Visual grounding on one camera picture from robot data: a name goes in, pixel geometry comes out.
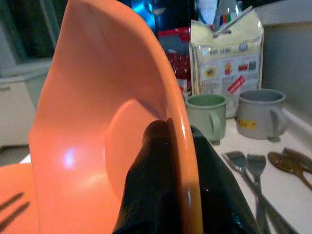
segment bottle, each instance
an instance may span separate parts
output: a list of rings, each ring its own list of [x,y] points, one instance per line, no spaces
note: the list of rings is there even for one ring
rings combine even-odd
[[[218,31],[224,24],[235,19],[242,12],[236,0],[220,0],[215,18],[214,31]]]
[[[218,0],[197,0],[198,21],[213,25]]]

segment green mug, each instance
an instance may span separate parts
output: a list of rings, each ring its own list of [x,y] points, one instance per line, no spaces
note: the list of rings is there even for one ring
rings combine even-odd
[[[199,94],[186,100],[190,124],[197,127],[210,141],[225,135],[226,99],[217,94]]]

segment orange plastic bowl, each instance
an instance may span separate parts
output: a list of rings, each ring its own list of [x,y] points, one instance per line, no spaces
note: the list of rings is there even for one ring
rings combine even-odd
[[[115,0],[70,0],[30,133],[42,234],[110,234],[145,128],[171,118],[184,233],[202,233],[184,102],[152,31]]]

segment mug handle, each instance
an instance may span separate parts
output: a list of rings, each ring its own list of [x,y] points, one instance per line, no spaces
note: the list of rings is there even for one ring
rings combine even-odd
[[[216,112],[210,112],[210,122],[213,127],[213,133],[216,134],[221,126],[219,115]]]
[[[273,126],[271,136],[277,137],[285,132],[288,120],[287,120],[285,113],[281,109],[272,108],[270,109],[270,114],[271,114],[271,120],[272,120],[272,126]]]

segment metal fork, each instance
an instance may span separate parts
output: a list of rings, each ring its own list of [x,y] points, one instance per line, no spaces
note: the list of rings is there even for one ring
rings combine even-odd
[[[237,171],[247,182],[253,192],[258,195],[260,202],[264,205],[270,220],[279,234],[299,234],[274,208],[274,206],[265,198],[265,196],[254,185],[252,179],[247,174],[246,158],[240,151],[232,151],[222,154],[229,166]]]
[[[254,178],[254,185],[261,192],[260,176],[266,166],[266,159],[264,155],[247,155],[247,168]],[[260,202],[260,198],[256,196],[256,220],[259,227],[264,234],[271,234],[269,225],[267,223],[265,208]]]

